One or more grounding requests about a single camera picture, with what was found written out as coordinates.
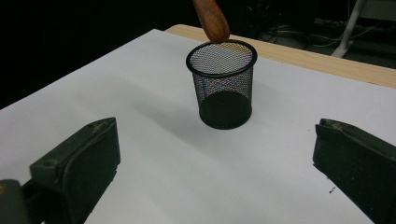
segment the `white tabletop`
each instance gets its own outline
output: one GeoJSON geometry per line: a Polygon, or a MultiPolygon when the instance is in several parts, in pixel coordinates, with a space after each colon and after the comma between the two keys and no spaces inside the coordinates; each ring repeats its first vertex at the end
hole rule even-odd
{"type": "Polygon", "coordinates": [[[121,164],[86,223],[372,223],[313,166],[315,124],[396,145],[396,90],[259,58],[250,120],[216,130],[185,64],[199,44],[153,30],[0,110],[0,179],[23,184],[64,139],[115,117],[121,164]]]}

